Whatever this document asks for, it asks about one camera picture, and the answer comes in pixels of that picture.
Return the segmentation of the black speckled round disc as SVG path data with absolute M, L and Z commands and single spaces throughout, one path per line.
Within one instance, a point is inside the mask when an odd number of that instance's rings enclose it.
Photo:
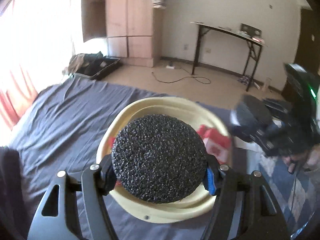
M 146 202 L 172 203 L 192 194 L 207 170 L 206 148 L 189 124 L 164 114 L 129 122 L 112 146 L 123 188 Z

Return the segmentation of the pink bag on floor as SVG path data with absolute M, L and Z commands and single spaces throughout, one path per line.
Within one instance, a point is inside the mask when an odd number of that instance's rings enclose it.
M 271 83 L 271 79 L 268 77 L 266 78 L 265 82 L 264 82 L 264 86 L 263 86 L 263 89 L 264 91 L 267 91 L 269 86 L 270 86 L 270 83 Z

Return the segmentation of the dark wooden door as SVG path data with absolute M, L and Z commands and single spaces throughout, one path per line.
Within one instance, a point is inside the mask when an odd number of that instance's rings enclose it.
M 300 36 L 294 63 L 312 74 L 319 83 L 319 21 L 311 9 L 300 10 Z

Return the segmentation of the blue cloth on floor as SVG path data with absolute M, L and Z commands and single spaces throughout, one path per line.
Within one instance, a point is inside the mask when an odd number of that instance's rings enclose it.
M 250 76 L 244 75 L 244 76 L 238 78 L 238 82 L 242 83 L 243 85 L 248 86 L 250 78 L 251 78 Z M 251 85 L 257 89 L 260 89 L 260 86 L 254 80 L 251 82 Z

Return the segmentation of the blue white quilted blanket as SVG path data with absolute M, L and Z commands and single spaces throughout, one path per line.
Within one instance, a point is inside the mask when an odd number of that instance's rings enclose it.
M 299 239 L 315 224 L 319 229 L 319 145 L 309 154 L 268 157 L 260 146 L 234 139 L 245 154 L 247 172 L 260 171 L 284 214 L 291 239 Z

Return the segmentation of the cream plastic basin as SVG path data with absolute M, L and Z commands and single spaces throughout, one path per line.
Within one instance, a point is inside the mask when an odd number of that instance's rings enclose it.
M 147 114 L 173 116 L 189 124 L 193 129 L 205 125 L 217 129 L 224 136 L 230 136 L 227 126 L 217 115 L 195 102 L 169 96 L 144 98 L 129 104 L 115 117 L 100 141 L 96 162 L 100 163 L 105 155 L 111 153 L 111 145 L 108 143 L 110 138 L 116 137 L 130 121 Z M 184 199 L 167 204 L 142 201 L 128 193 L 122 186 L 116 186 L 110 195 L 134 217 L 149 223 L 162 224 L 198 217 L 210 211 L 215 203 L 215 197 L 211 196 L 203 185 L 199 185 L 192 194 Z

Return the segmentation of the black folding table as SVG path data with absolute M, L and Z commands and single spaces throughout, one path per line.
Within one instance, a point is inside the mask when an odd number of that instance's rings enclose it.
M 254 83 L 258 64 L 264 48 L 259 38 L 239 34 L 236 31 L 193 21 L 197 27 L 195 55 L 191 73 L 195 68 L 208 65 L 238 77 L 248 75 L 246 91 Z

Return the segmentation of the black box on table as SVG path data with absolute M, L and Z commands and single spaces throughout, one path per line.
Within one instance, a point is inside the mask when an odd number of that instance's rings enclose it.
M 257 29 L 253 26 L 247 25 L 242 23 L 240 25 L 240 31 L 242 31 L 243 33 L 246 33 L 247 35 L 249 35 L 250 37 L 258 37 L 261 38 L 262 36 L 262 31 L 260 29 Z

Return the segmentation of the red window curtain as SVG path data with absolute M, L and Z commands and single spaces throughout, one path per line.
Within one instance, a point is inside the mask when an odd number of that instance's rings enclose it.
M 1 72 L 1 121 L 10 130 L 20 121 L 38 92 L 30 76 L 17 67 Z

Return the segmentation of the open black suitcase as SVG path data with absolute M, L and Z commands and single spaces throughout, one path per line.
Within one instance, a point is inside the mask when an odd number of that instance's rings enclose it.
M 120 58 L 96 54 L 77 54 L 70 59 L 63 75 L 83 77 L 89 80 L 102 80 L 122 66 Z

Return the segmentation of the wooden wardrobe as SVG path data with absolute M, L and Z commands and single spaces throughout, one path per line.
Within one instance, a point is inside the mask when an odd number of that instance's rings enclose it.
M 106 41 L 109 56 L 154 67 L 162 54 L 163 12 L 153 0 L 81 0 L 82 37 Z

